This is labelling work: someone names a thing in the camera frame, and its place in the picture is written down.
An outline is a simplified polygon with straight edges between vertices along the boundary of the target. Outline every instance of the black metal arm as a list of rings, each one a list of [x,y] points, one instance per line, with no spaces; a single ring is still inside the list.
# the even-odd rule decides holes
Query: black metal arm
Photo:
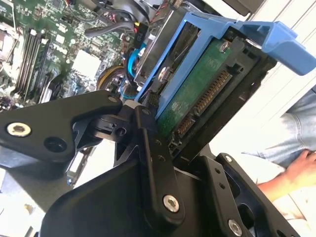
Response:
[[[60,197],[41,237],[299,236],[231,156],[173,167],[154,115],[106,91],[1,113],[0,127],[1,166],[41,179],[61,177],[80,149],[117,142],[115,167]]]

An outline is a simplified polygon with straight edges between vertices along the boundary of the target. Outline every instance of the screw hole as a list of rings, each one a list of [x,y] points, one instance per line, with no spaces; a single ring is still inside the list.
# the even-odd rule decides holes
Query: screw hole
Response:
[[[60,153],[67,149],[67,143],[59,137],[48,137],[44,140],[44,146],[51,152]]]
[[[220,186],[222,189],[225,189],[225,185],[224,185],[224,184],[219,183],[219,186]]]
[[[115,134],[119,137],[124,136],[126,134],[126,129],[123,127],[119,127],[116,131]]]
[[[163,156],[161,156],[161,155],[158,155],[158,160],[161,161],[161,162],[165,162],[166,161],[166,159]]]

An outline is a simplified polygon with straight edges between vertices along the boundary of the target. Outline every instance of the jeans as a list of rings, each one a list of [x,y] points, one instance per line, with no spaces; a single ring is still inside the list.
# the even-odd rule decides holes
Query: jeans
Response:
[[[304,150],[316,151],[316,86],[277,121],[255,136],[258,146],[243,152],[287,168]]]

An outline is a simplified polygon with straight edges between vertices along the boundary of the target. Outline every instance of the screw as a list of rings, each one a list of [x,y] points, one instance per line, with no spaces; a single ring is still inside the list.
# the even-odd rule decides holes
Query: screw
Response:
[[[235,220],[228,220],[228,226],[235,236],[241,236],[242,230]]]
[[[7,132],[15,137],[26,137],[31,133],[31,128],[21,122],[13,122],[6,128]]]
[[[172,195],[166,195],[163,197],[163,205],[171,212],[179,211],[178,200]]]
[[[165,162],[166,161],[166,159],[162,155],[158,155],[158,160],[160,162]]]
[[[220,47],[219,47],[219,51],[221,53],[224,53],[226,51],[226,49],[228,49],[229,43],[227,41],[225,41]]]
[[[147,115],[150,114],[150,112],[148,110],[146,110],[146,109],[142,109],[142,111],[143,111],[144,114],[147,114]]]
[[[230,162],[233,162],[233,159],[230,158],[229,156],[225,156],[225,159],[230,163]]]
[[[110,101],[116,103],[118,100],[116,98],[114,98],[113,96],[109,96],[108,97]]]

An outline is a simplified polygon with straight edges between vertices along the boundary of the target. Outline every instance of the electronic component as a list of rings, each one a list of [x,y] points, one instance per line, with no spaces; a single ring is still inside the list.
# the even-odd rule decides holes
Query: electronic component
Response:
[[[103,22],[103,18],[96,17],[94,7],[85,4],[63,0],[19,1],[12,12],[13,3],[0,0],[0,61],[12,59],[7,64],[13,63],[14,67],[7,65],[5,70],[14,77],[10,81],[16,81],[12,95],[19,95],[25,106],[47,101],[48,98],[91,91],[96,88],[97,78],[103,70],[122,63],[119,34],[108,33],[92,39],[84,35],[85,27],[105,27],[108,24]],[[95,20],[86,23],[85,19]],[[15,21],[18,22],[18,30],[15,29]],[[30,35],[30,28],[36,34]],[[13,48],[16,46],[16,50],[20,51],[23,42],[23,54],[13,55]],[[41,99],[47,83],[57,76],[46,76],[52,70],[58,71],[58,74],[63,72],[61,86],[49,88],[58,88],[56,92],[60,93],[49,96],[49,91],[45,99]]]
[[[252,30],[261,24],[267,30],[259,39]],[[216,122],[221,127],[228,122],[228,119],[220,119],[218,114],[231,118],[258,88],[252,88],[252,85],[260,85],[267,71],[275,66],[275,59],[299,75],[315,67],[315,58],[295,41],[291,30],[281,23],[276,24],[280,26],[248,22],[239,22],[238,25],[230,19],[223,21],[218,16],[206,17],[199,12],[187,13],[182,19],[136,97],[137,101],[144,103],[151,90],[160,96],[157,125],[168,140],[175,160],[190,162],[183,158],[197,155],[219,131],[212,130],[213,124]],[[286,40],[292,43],[293,52],[305,58],[305,63],[296,60],[297,57],[288,57],[284,50],[278,51],[268,43],[273,41],[273,45],[282,45],[281,42],[275,44],[275,35],[268,34],[269,29],[276,28],[281,35],[288,36]],[[249,39],[265,49],[249,43]],[[157,52],[151,48],[149,55]]]
[[[94,55],[80,50],[75,58],[73,70],[83,76],[94,78],[100,67],[101,61]]]
[[[63,44],[65,42],[65,37],[61,36],[61,35],[57,35],[56,36],[56,41]]]
[[[42,70],[49,48],[49,40],[35,30],[29,29],[23,46],[23,56],[13,93],[20,95],[24,102],[39,100],[42,93],[40,81],[44,80]]]
[[[51,3],[55,8],[59,9],[60,8],[60,0],[53,0]]]
[[[14,38],[7,32],[0,30],[0,60],[5,61],[14,46]]]

